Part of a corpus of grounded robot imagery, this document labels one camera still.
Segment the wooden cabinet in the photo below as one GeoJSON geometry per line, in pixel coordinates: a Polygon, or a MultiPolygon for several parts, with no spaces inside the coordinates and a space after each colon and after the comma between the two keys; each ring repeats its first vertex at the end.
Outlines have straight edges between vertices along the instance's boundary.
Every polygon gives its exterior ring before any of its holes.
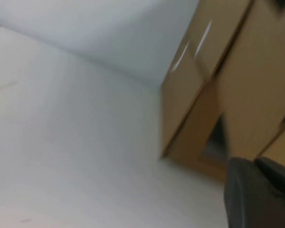
{"type": "Polygon", "coordinates": [[[167,156],[179,164],[224,180],[226,164],[203,154],[221,113],[217,100],[217,82],[212,81],[201,91],[177,137],[168,147],[167,156]]]}
{"type": "Polygon", "coordinates": [[[201,91],[204,78],[189,52],[185,35],[161,87],[162,147],[166,148],[201,91]]]}
{"type": "Polygon", "coordinates": [[[285,118],[285,10],[255,1],[220,72],[219,94],[233,156],[254,159],[285,118]]]}
{"type": "Polygon", "coordinates": [[[251,0],[201,0],[188,32],[193,54],[211,78],[229,47],[251,0]]]}

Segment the white wall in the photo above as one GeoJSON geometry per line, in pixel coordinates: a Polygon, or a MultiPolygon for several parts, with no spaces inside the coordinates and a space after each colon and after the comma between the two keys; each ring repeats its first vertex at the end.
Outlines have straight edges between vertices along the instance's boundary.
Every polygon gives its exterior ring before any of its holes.
{"type": "Polygon", "coordinates": [[[0,0],[0,24],[160,83],[198,0],[0,0]]]}
{"type": "Polygon", "coordinates": [[[226,228],[221,184],[158,162],[158,102],[0,28],[0,228],[226,228]]]}

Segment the black object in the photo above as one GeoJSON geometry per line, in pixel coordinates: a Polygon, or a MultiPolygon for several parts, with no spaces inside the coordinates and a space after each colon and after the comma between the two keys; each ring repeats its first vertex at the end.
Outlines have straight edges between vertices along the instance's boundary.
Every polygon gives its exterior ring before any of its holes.
{"type": "Polygon", "coordinates": [[[285,167],[232,158],[224,200],[230,228],[285,228],[285,167]]]}
{"type": "Polygon", "coordinates": [[[285,9],[285,0],[273,0],[273,1],[280,10],[285,9]]]}

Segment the wooden panel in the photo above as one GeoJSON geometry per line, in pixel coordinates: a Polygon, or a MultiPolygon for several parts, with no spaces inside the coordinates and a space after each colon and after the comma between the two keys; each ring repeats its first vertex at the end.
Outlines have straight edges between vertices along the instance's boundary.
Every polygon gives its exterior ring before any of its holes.
{"type": "Polygon", "coordinates": [[[232,155],[254,159],[285,116],[285,11],[255,1],[218,77],[232,155]]]}
{"type": "Polygon", "coordinates": [[[222,113],[216,86],[216,81],[205,85],[166,153],[170,159],[181,165],[224,180],[225,165],[202,156],[208,138],[222,113]]]}
{"type": "Polygon", "coordinates": [[[161,87],[163,149],[166,148],[193,105],[204,82],[188,49],[184,51],[188,41],[188,36],[185,36],[161,87]]]}
{"type": "Polygon", "coordinates": [[[262,156],[268,157],[285,166],[285,131],[273,142],[262,156]]]}
{"type": "Polygon", "coordinates": [[[188,31],[195,47],[200,44],[197,59],[205,66],[208,77],[215,73],[250,3],[251,0],[200,1],[188,31]]]}

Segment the white ceiling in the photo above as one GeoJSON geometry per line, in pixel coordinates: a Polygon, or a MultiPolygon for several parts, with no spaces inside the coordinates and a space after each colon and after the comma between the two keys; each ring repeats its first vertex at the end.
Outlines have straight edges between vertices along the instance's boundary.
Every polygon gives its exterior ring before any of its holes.
{"type": "Polygon", "coordinates": [[[160,83],[198,0],[0,0],[0,24],[160,83]]]}

